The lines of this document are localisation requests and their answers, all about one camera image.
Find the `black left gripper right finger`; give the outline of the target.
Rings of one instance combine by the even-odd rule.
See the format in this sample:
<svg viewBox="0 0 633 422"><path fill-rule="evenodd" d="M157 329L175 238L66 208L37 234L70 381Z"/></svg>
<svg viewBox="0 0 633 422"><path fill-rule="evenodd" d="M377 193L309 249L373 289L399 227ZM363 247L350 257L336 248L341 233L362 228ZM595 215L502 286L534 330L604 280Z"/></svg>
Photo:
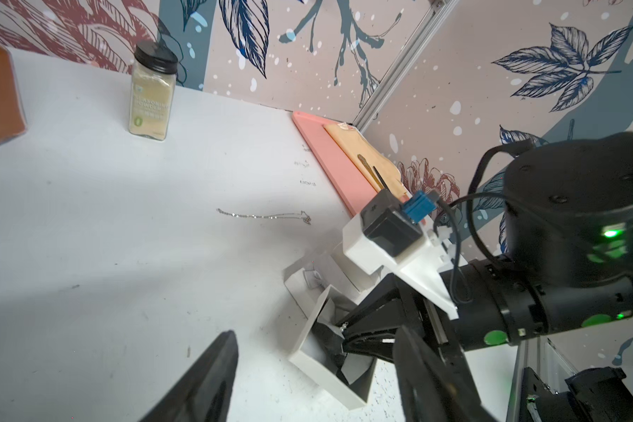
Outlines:
<svg viewBox="0 0 633 422"><path fill-rule="evenodd" d="M492 421L477 394L448 369L408 327L399 328L392 348L407 421Z"/></svg>

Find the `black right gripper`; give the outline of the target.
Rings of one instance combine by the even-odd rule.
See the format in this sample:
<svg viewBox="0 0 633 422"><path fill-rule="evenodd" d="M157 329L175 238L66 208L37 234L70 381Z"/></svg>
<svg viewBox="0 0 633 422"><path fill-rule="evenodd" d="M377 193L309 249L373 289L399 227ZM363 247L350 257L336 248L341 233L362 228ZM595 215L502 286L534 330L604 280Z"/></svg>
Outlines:
<svg viewBox="0 0 633 422"><path fill-rule="evenodd" d="M394 274L388 274L343 320L343 351L394 362L399 328L415 332L446 364L464 364L448 315Z"/></svg>

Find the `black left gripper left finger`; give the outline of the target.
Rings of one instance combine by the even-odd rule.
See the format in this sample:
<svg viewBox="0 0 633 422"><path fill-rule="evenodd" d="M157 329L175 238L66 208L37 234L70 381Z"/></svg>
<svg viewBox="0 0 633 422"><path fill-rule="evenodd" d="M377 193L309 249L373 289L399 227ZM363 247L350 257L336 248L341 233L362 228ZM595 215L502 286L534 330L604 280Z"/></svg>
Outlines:
<svg viewBox="0 0 633 422"><path fill-rule="evenodd" d="M219 334L142 422L227 420L238 358L235 332Z"/></svg>

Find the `white jewelry box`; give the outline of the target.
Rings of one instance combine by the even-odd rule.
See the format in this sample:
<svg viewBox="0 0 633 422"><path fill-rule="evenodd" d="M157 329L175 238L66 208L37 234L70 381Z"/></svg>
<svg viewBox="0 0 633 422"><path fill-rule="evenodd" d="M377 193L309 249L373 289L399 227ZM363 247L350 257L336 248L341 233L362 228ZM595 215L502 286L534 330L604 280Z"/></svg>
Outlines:
<svg viewBox="0 0 633 422"><path fill-rule="evenodd" d="M346 352L336 325L356 304L332 286L316 300L288 360L347 409L360 409L369 402L377 360Z"/></svg>

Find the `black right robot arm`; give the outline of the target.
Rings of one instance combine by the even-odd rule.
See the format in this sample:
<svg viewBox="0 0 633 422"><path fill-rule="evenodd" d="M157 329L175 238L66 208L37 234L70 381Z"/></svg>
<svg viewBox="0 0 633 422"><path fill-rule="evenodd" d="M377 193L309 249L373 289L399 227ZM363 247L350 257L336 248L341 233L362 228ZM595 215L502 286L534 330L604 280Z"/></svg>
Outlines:
<svg viewBox="0 0 633 422"><path fill-rule="evenodd" d="M381 191L344 228L345 255L388 274L326 344L392 363L409 421L489 421L465 355L633 317L633 133L506 142L493 191L446 203Z"/></svg>

